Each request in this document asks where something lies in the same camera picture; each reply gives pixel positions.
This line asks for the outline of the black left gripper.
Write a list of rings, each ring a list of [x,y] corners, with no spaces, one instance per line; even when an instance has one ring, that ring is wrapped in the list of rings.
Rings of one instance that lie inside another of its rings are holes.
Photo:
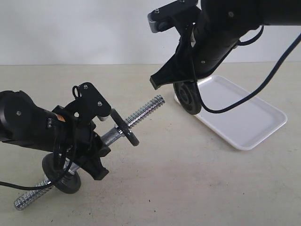
[[[72,159],[94,180],[103,180],[109,171],[102,165],[100,157],[105,157],[111,149],[94,131],[94,109],[80,105],[56,106],[53,111],[59,116],[55,127],[54,167],[63,167],[67,159]]]

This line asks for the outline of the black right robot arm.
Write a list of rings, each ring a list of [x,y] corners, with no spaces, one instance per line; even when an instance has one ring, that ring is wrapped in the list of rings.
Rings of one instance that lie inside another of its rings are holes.
[[[148,14],[153,33],[175,28],[179,44],[150,77],[155,89],[211,75],[242,36],[260,26],[299,26],[298,0],[176,0]]]

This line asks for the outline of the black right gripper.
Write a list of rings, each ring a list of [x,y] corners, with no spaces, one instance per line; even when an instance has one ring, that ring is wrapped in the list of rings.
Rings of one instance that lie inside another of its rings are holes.
[[[174,55],[150,77],[154,89],[178,82],[195,82],[209,77],[217,66],[201,73],[193,68],[193,53],[191,45],[191,28],[176,28],[180,35]]]

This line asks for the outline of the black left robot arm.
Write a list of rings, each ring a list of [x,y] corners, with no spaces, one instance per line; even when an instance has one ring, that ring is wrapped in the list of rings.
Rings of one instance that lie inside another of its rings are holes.
[[[71,160],[94,180],[102,180],[109,171],[101,157],[110,149],[95,132],[95,117],[105,118],[111,106],[98,91],[80,91],[66,106],[52,111],[38,107],[23,91],[0,94],[0,140],[3,143],[49,152],[42,168],[54,181]]]

